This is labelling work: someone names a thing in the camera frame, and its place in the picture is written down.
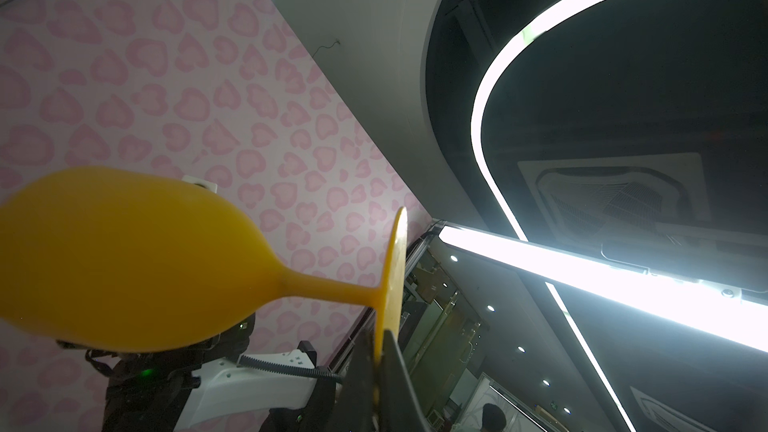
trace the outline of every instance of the pink leopard print wallpaper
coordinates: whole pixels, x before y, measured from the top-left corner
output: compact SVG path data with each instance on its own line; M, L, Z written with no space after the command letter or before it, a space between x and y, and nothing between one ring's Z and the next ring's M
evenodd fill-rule
M83 164L206 178L292 268L365 285L399 206L411 239L431 220L270 0L19 0L0 10L0 46L0 202ZM250 352L308 339L327 362L359 313L270 303ZM82 355L0 322L0 430L100 430L107 380Z

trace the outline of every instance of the led light strip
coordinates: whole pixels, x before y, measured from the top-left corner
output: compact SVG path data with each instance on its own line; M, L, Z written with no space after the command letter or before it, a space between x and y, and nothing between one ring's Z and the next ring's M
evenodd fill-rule
M632 425L632 421L629 420L627 411L624 410L624 407L621 405L621 402L619 401L619 397L616 395L616 392L614 392L614 388L610 386L610 382L608 382L608 378L605 377L605 373L603 372L603 369L600 367L600 364L598 364L598 360L594 358L594 354L592 354L592 349L589 348L587 341L584 340L584 336L581 335L581 331L578 330L578 326L576 325L576 322L574 322L573 318L571 317L571 314L568 312L568 309L565 307L565 303L563 303L563 299L560 298L560 294L558 293L557 289L555 289L554 285L550 284L549 282L547 282L547 288L552 293L552 297L554 297L554 301L558 303L560 310L562 310L563 315L565 316L565 320L568 321L568 325L571 326L571 330L574 332L574 335L576 335L576 339L581 344L581 348L587 354L587 358L592 363L592 367L594 367L594 370L598 373L598 376L600 376L600 380L603 381L603 385L605 386L605 388L608 389L610 398L614 400L614 402L616 403L616 407L619 408L619 413L621 414L621 417L624 418L624 422L627 423L627 427L629 427L632 432L637 432L634 429L634 426Z
M530 24L528 24L523 30L521 30L517 35L515 35L502 49L502 51L496 56L494 61L491 63L488 70L485 72L485 75L480 82L480 87L478 88L477 95L475 96L475 105L472 109L472 122L470 125L470 134L472 138L472 150L475 153L475 161L478 164L478 167L480 168L480 173L483 175L486 183L488 184L488 187L491 189L491 192L493 193L494 197L496 197L496 201L502 208L502 211L504 212L504 215L507 217L507 220L509 220L509 223L512 225L512 228L514 229L514 232L518 235L518 237L523 241L528 241L528 238L525 236L525 233L523 232L522 227L520 226L520 223L518 222L517 218L512 213L512 210L509 207L509 204L507 204L507 201L504 199L504 195L502 194L501 189L496 185L496 182L493 179L493 176L491 175L491 171L488 169L488 164L485 161L485 155L483 154L482 150L482 118L483 114L485 113L485 106L488 103L488 98L491 95L491 91L493 91L494 86L496 85L496 82L498 81L498 78L504 73L504 71L507 69L509 64L513 62L515 57L517 57L525 47L531 44L538 36L543 34L544 32L550 30L552 27L556 26L557 24L562 23L569 17L572 17L582 10L586 10L587 8L591 7L592 5L599 4L603 0L561 0L560 2L556 3L555 5L551 6L550 8L546 9L541 15L536 17ZM550 287L550 292L552 293L552 296L554 297L555 301L559 300L560 296L557 294L557 291L554 289L554 286ZM621 406L621 402L619 401L616 394L613 392L612 387L610 386L610 383L605 377L605 374L602 373L602 370L600 369L600 365L598 364L597 360L594 359L594 356L591 353L591 350L589 349L589 346L587 346L586 341L584 341L584 338L581 336L581 332L578 331L578 328L576 327L576 323L573 322L573 319L570 318L570 314L565 312L566 319L571 324L571 328L574 330L574 332L577 335L577 338L579 339L579 343L581 344L581 347L584 349L584 352L587 354L588 357L590 357L590 361L592 362L592 365L594 366L595 370L598 372L598 375L600 376L600 379L603 381L603 384L608 389L608 392L610 393L610 396L614 399L614 402L616 403L616 407L621 412L622 417L624 418L624 421L627 423L627 426L632 430L632 432L635 431L634 426L632 425L632 422L629 420L629 417L627 416L626 412L624 411L624 408Z

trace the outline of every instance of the yellow wine glass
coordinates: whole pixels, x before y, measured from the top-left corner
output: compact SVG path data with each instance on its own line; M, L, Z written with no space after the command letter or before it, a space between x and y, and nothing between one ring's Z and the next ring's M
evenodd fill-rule
M397 337L406 257L400 208L378 287L290 270L254 222L186 182L69 168L0 207L0 317L34 334L120 352L184 347L262 305L301 296L376 310L374 353Z

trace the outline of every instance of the fluorescent light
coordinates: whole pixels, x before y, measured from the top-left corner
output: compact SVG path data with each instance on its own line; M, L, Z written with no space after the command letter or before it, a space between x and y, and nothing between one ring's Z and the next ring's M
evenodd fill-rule
M768 352L768 334L754 329L754 324L768 324L768 307L725 297L718 288L643 274L590 257L468 228L445 226L440 239L454 247Z
M571 326L571 330L574 332L574 335L576 335L576 339L581 344L581 348L587 354L587 358L592 363L592 367L594 367L594 370L598 373L598 376L600 377L600 380L602 380L603 385L605 386L606 390L608 391L608 394L610 395L610 398L614 400L616 407L619 409L619 413L621 414L621 417L624 418L624 422L627 423L627 427L630 428L631 432L637 432L634 426L632 425L632 421L629 420L627 411L624 410L624 407L621 405L621 402L619 401L619 397L616 395L616 392L614 392L614 388L610 386L610 382L608 382L608 378L605 377L605 373L603 372L603 369L600 368L600 364L598 364L598 360L594 358L594 354L592 354L592 350L589 348L589 345L587 345L587 341L584 340L584 336L581 335L581 331L578 330L578 327L576 326L576 322L574 322L573 318L571 317L571 314L568 312L568 309L565 308L565 303L563 303L563 299L560 298L560 294L558 294L558 291L555 290L554 285L550 284L549 282L547 282L547 288L549 288L549 291L552 294L552 297L554 297L554 301L558 303L560 310L562 310L563 315L565 315L565 320L568 321L568 325Z
M525 47L557 24L560 24L569 17L602 1L603 0L561 0L546 9L541 15L533 19L530 24L515 35L506 46L504 46L502 51L496 56L488 70L485 72L485 75L480 82L477 95L475 96L475 105L472 108L472 120L470 125L472 150L475 153L475 161L477 162L485 181L488 183L488 187L491 189L494 197L496 197L496 201L502 207L504 215L507 217L507 220L509 220L509 223L512 224L514 232L521 240L527 241L528 239L525 237L523 229L520 227L518 220L512 213L509 204L507 204L507 201L504 199L502 191L496 185L496 182L491 175L491 171L488 169L488 164L485 162L481 134L485 105L488 102L488 98L490 97L491 91L493 91L493 87L496 85L498 78L504 73L515 57L523 52Z

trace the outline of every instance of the black cable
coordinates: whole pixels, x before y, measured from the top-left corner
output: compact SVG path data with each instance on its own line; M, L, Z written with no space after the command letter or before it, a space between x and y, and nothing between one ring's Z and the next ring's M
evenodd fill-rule
M250 367L252 369L267 370L269 372L275 372L277 374L295 375L298 377L308 377L313 379L332 379L337 383L342 382L342 377L338 374L331 372L330 370L324 370L319 368L306 369L302 367L295 367L293 365L275 364L274 362L267 362L265 360L254 359L246 355L240 356L238 364Z
M341 45L341 43L340 43L340 42L339 42L339 40L337 39L337 40L335 40L335 41L334 41L334 42L333 42L333 43L332 43L330 46L319 46L319 47L317 47L317 50L315 50L315 53L313 53L313 54L312 54L312 58L313 58L313 59L315 58L315 54L317 54L318 52L320 52L320 49L331 49L331 48L333 48L333 46L334 46L335 44L337 44L337 43L338 43L339 45Z

